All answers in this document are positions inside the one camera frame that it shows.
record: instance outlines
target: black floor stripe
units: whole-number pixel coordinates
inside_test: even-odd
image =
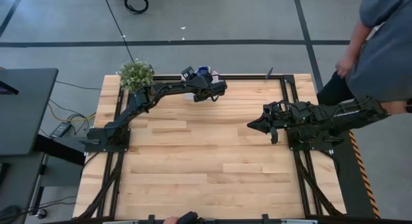
[[[310,65],[312,66],[312,72],[314,74],[316,87],[317,87],[317,90],[320,91],[323,88],[321,72],[319,71],[319,67],[317,65],[314,47],[312,46],[312,43],[310,41],[309,30],[306,24],[306,20],[304,19],[301,0],[294,0],[294,1],[296,5],[296,10],[297,10],[297,16],[299,18],[299,22],[301,23],[303,39],[306,42],[306,49],[308,50],[309,61],[310,61]]]
[[[346,45],[349,41],[310,41],[312,45]],[[128,41],[128,46],[200,46],[200,45],[306,45],[304,40],[193,40],[193,41]],[[124,46],[122,41],[82,42],[0,42],[0,48],[42,48],[42,47],[113,47]]]
[[[10,22],[10,20],[13,17],[14,12],[16,11],[17,7],[19,6],[21,0],[15,0],[13,3],[13,6],[10,8],[10,10],[8,11],[6,18],[4,19],[3,23],[0,26],[0,37],[2,36],[2,34],[5,32],[8,23]]]
[[[347,40],[313,40],[310,41],[312,45],[349,45]]]

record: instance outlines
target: mounting plate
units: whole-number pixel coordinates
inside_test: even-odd
[[[120,153],[129,150],[130,128],[125,128],[122,135],[122,143],[113,145],[108,143],[110,130],[104,128],[92,128],[88,133],[88,140],[81,142],[86,146],[84,151],[88,153]]]
[[[304,150],[325,150],[329,151],[333,148],[332,142],[326,142],[325,139],[330,137],[328,131],[322,131],[310,144],[301,143],[296,140],[297,128],[291,128],[286,131],[288,136],[289,148],[292,151]]]

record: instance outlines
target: concrete floor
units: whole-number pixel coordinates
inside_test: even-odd
[[[311,40],[348,40],[360,1],[301,0]],[[14,2],[0,0],[0,23]],[[127,41],[304,39],[294,0],[149,2],[146,13],[132,15],[122,0],[109,0]],[[5,47],[6,42],[92,41],[102,45],[122,41],[105,0],[21,0],[6,29],[0,28],[0,66],[58,68],[58,80],[100,87],[104,75],[114,74],[123,62],[130,61],[124,46]],[[131,46],[130,50],[134,58],[150,62],[157,73],[179,73],[188,65],[209,65],[220,73],[266,73],[271,67],[273,73],[312,73],[305,45]],[[314,46],[323,83],[344,50],[343,45]],[[89,115],[96,110],[98,96],[98,91],[56,84],[51,97],[63,107]],[[55,112],[59,117],[70,115],[57,108]],[[42,129],[51,133],[58,124],[47,110]],[[412,219],[411,124],[412,115],[400,115],[355,131],[382,218]],[[43,202],[76,194],[76,187],[51,188]],[[41,222],[67,220],[72,212],[73,206],[50,208],[49,217]],[[37,222],[33,217],[27,219],[27,223]]]

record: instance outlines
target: black and yellow caution tape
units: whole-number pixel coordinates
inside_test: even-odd
[[[375,197],[372,192],[371,184],[369,182],[368,176],[366,176],[365,165],[363,164],[361,152],[359,151],[358,145],[356,144],[355,135],[353,132],[349,131],[350,140],[352,142],[353,150],[355,150],[355,156],[357,158],[360,173],[362,174],[363,182],[365,183],[366,192],[368,193],[373,213],[375,214],[375,218],[380,218],[378,205],[376,204]]]

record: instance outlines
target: black power strip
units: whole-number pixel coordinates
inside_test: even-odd
[[[54,129],[54,131],[50,134],[50,138],[54,139],[56,137],[62,137],[66,131],[71,127],[71,124],[69,122],[62,122],[60,125]]]

